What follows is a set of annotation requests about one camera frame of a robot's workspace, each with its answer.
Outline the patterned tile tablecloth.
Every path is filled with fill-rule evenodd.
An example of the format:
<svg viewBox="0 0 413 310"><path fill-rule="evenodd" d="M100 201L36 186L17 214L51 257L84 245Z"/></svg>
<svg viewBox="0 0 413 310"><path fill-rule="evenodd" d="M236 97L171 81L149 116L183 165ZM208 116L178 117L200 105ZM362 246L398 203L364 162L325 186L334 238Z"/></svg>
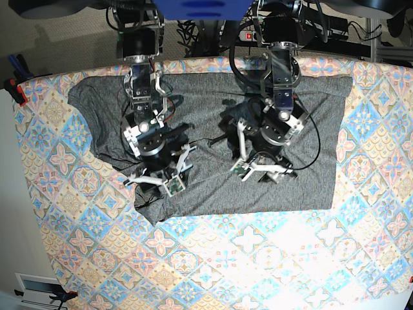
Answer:
<svg viewBox="0 0 413 310"><path fill-rule="evenodd" d="M14 105L29 195L70 309L353 309L412 291L412 70L299 58L348 75L328 211L172 218L152 226L124 177L90 152L68 91L108 67L21 85Z"/></svg>

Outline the white power strip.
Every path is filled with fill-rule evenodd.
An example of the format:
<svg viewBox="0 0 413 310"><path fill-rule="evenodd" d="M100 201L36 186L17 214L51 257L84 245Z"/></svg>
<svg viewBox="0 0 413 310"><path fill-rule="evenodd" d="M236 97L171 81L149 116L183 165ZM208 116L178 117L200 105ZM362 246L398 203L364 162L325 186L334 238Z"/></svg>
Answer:
<svg viewBox="0 0 413 310"><path fill-rule="evenodd" d="M256 42L257 34L255 30L242 30L239 33L239 40L242 42Z"/></svg>

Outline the red black clamp left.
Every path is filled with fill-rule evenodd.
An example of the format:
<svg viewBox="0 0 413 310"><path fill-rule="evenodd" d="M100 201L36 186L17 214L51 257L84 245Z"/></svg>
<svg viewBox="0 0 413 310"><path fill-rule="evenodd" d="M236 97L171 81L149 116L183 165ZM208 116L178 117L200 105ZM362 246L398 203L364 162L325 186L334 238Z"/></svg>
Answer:
<svg viewBox="0 0 413 310"><path fill-rule="evenodd" d="M4 89L11 95L16 103L20 107L26 105L28 102L25 93L20 85L17 84L15 79L7 79L3 82Z"/></svg>

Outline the grey t-shirt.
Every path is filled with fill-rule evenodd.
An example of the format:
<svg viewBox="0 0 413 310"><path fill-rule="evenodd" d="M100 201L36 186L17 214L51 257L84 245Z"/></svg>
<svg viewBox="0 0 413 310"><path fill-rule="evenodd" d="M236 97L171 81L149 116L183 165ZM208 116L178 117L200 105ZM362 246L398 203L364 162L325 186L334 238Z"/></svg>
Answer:
<svg viewBox="0 0 413 310"><path fill-rule="evenodd" d="M353 80L348 76L304 77L296 91L312 120L285 149L285 156L298 168L297 177L279 183L260 181L253 173L242 181L231 172L232 151L222 141L211 147L209 139L221 134L219 122L225 116L245 118L248 113L245 91L232 74L171 74L162 84L172 90L176 105L171 127L189 123L192 128L182 142L195 142L190 154L193 167L186 189L174 197L144 204L136 190L135 206L151 224L172 217L249 212L306 211L329 209L336 184L336 147L340 126Z"/></svg>

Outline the black clamp bottom left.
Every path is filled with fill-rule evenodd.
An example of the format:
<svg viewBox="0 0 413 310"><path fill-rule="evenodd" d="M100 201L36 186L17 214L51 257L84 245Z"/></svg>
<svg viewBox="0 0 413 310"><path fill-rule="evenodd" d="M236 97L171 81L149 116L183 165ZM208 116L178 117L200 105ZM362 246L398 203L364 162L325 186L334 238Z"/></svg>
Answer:
<svg viewBox="0 0 413 310"><path fill-rule="evenodd" d="M41 292L41 291L18 291L14 290L16 296L22 298L22 302L32 305L54 306L64 305L67 301L77 298L78 293L69 292Z"/></svg>

